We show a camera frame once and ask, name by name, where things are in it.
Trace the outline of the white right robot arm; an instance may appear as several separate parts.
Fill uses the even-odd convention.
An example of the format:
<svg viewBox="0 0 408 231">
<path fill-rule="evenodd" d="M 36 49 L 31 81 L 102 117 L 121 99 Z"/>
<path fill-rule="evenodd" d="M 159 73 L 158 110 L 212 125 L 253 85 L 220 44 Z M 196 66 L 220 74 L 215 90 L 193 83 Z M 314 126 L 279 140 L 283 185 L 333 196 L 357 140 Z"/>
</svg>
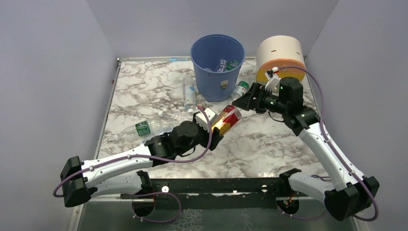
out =
<svg viewBox="0 0 408 231">
<path fill-rule="evenodd" d="M 253 83 L 232 105 L 258 114 L 280 114 L 284 124 L 310 148 L 331 179 L 322 181 L 299 169 L 291 169 L 279 175 L 279 190 L 283 196 L 294 192 L 308 195 L 323 203 L 338 221 L 355 217 L 371 205 L 377 208 L 374 197 L 379 182 L 374 176 L 366 177 L 330 140 L 322 119 L 314 109 L 304 105 L 303 85 L 298 79 L 281 79 L 278 95 L 264 85 Z"/>
</svg>

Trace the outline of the upright-lying bottle blue white label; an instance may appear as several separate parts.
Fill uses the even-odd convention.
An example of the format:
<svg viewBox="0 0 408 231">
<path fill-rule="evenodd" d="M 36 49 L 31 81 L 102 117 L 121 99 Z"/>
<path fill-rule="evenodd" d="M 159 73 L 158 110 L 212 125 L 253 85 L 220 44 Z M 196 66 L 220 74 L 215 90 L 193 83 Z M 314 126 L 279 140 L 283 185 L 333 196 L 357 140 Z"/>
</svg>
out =
<svg viewBox="0 0 408 231">
<path fill-rule="evenodd" d="M 193 114 L 196 107 L 193 79 L 191 77 L 185 77 L 182 80 L 182 84 L 184 107 L 189 114 Z"/>
</svg>

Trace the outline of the green floral label bottle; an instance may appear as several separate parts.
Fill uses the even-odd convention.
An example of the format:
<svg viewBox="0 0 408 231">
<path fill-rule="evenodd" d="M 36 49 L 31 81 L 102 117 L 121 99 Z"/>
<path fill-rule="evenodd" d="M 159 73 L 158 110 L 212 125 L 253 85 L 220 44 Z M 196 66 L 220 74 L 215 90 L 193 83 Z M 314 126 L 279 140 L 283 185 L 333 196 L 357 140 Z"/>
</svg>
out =
<svg viewBox="0 0 408 231">
<path fill-rule="evenodd" d="M 229 60 L 229 61 L 227 61 L 227 63 L 226 63 L 225 70 L 226 70 L 226 71 L 233 70 L 233 69 L 235 69 L 236 67 L 238 67 L 239 64 L 240 64 L 240 61 L 237 61 L 237 60 Z"/>
</svg>

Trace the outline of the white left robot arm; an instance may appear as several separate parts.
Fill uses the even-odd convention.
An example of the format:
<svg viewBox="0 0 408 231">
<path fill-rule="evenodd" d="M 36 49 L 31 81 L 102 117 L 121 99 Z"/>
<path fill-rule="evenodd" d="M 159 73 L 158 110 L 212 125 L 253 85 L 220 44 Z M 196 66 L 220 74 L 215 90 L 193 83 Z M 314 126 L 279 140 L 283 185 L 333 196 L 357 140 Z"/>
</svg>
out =
<svg viewBox="0 0 408 231">
<path fill-rule="evenodd" d="M 207 152 L 223 139 L 220 129 L 211 133 L 196 122 L 184 121 L 144 144 L 110 157 L 82 161 L 78 156 L 67 160 L 60 173 L 61 198 L 65 207 L 75 207 L 91 198 L 115 193 L 151 193 L 152 186 L 145 168 L 175 163 L 197 145 Z"/>
</svg>

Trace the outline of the clear bottle white green label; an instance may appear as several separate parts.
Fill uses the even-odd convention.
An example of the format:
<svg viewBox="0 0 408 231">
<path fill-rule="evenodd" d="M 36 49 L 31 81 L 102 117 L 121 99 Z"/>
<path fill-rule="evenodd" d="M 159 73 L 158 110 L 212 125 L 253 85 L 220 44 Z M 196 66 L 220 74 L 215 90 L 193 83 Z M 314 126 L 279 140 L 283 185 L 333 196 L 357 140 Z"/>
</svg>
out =
<svg viewBox="0 0 408 231">
<path fill-rule="evenodd" d="M 231 100 L 234 101 L 247 93 L 249 84 L 246 81 L 240 81 L 231 93 Z"/>
</svg>

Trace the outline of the gold red snack packet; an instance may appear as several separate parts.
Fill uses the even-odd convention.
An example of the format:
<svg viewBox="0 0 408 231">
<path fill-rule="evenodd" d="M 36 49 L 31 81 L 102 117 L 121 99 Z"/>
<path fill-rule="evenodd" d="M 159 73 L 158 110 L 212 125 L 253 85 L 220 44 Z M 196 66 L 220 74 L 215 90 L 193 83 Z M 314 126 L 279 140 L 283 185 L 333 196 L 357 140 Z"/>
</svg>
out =
<svg viewBox="0 0 408 231">
<path fill-rule="evenodd" d="M 211 129 L 214 131 L 217 128 L 220 135 L 225 135 L 241 118 L 242 115 L 236 107 L 227 105 L 212 123 Z"/>
</svg>

